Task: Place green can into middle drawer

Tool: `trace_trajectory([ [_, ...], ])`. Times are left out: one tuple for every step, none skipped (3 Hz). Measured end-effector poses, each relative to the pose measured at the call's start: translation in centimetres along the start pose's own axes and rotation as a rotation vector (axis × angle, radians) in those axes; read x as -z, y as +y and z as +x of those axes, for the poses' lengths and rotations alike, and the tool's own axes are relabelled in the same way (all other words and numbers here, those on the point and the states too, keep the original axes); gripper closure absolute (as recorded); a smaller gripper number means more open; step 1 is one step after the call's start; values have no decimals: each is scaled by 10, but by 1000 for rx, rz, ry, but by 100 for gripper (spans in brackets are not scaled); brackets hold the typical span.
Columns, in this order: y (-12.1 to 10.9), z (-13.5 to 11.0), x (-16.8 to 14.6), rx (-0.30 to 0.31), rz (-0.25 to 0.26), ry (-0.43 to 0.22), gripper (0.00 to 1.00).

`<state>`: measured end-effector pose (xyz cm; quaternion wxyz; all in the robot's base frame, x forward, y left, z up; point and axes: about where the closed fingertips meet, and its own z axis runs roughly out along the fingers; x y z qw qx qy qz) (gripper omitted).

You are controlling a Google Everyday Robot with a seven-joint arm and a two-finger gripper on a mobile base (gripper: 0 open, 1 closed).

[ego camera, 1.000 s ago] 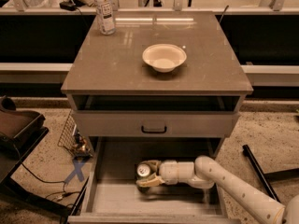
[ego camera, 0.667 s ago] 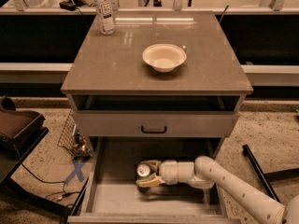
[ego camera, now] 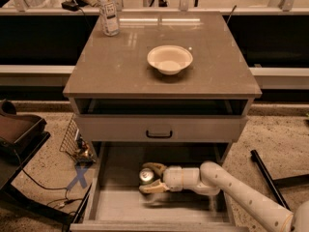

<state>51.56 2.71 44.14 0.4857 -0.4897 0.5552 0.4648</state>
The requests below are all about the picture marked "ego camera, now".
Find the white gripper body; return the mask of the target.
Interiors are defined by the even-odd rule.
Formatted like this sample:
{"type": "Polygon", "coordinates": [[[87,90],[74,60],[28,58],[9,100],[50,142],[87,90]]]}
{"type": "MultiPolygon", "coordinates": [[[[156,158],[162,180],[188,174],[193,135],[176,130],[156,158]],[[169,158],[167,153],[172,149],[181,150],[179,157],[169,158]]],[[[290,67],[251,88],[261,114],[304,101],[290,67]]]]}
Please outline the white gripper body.
{"type": "Polygon", "coordinates": [[[170,191],[199,190],[200,170],[196,167],[170,166],[163,173],[163,183],[170,191]]]}

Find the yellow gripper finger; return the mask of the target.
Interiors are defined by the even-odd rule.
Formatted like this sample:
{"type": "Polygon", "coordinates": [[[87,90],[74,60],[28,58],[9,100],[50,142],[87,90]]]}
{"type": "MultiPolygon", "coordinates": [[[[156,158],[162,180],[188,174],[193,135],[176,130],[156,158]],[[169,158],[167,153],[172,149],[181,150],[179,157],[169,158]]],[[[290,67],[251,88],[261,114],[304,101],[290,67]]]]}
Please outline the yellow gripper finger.
{"type": "Polygon", "coordinates": [[[162,183],[160,180],[156,180],[150,184],[142,185],[139,187],[139,190],[144,194],[151,193],[163,193],[167,191],[169,188],[165,183],[162,183]]]}
{"type": "Polygon", "coordinates": [[[150,168],[159,178],[163,176],[167,166],[158,162],[146,162],[142,165],[143,168],[150,168]]]}

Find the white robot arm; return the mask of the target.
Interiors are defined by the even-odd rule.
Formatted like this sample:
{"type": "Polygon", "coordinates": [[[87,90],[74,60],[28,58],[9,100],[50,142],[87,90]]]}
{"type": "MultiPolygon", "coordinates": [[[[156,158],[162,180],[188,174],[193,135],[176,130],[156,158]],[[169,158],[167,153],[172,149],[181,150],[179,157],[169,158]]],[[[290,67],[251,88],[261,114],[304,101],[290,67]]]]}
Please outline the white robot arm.
{"type": "Polygon", "coordinates": [[[200,195],[212,196],[223,190],[267,232],[309,232],[308,201],[293,213],[212,161],[205,161],[199,167],[146,162],[139,172],[139,180],[139,190],[144,194],[188,189],[200,195]]]}

